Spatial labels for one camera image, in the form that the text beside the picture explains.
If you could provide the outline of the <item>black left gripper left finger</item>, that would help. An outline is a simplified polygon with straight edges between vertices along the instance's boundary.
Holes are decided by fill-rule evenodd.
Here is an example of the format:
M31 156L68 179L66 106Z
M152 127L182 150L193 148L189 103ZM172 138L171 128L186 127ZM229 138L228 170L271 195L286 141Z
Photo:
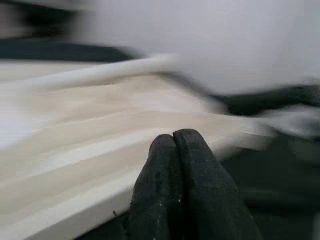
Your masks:
M183 178L178 147L169 134L151 143L135 182L128 240L183 240Z

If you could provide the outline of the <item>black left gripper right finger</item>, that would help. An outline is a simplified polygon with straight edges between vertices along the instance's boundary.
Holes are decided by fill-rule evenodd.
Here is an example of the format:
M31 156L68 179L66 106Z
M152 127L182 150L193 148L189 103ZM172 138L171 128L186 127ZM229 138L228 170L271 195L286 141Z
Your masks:
M263 240L233 179L194 129L173 133L184 180L185 240Z

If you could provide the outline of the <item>white plastic children table top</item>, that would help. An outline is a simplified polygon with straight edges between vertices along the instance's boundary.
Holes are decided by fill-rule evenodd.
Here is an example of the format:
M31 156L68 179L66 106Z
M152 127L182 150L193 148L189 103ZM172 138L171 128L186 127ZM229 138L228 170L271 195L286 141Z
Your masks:
M271 132L165 72L30 92L27 79L102 63L0 60L0 240L71 240L124 212L154 138L196 129L219 157Z

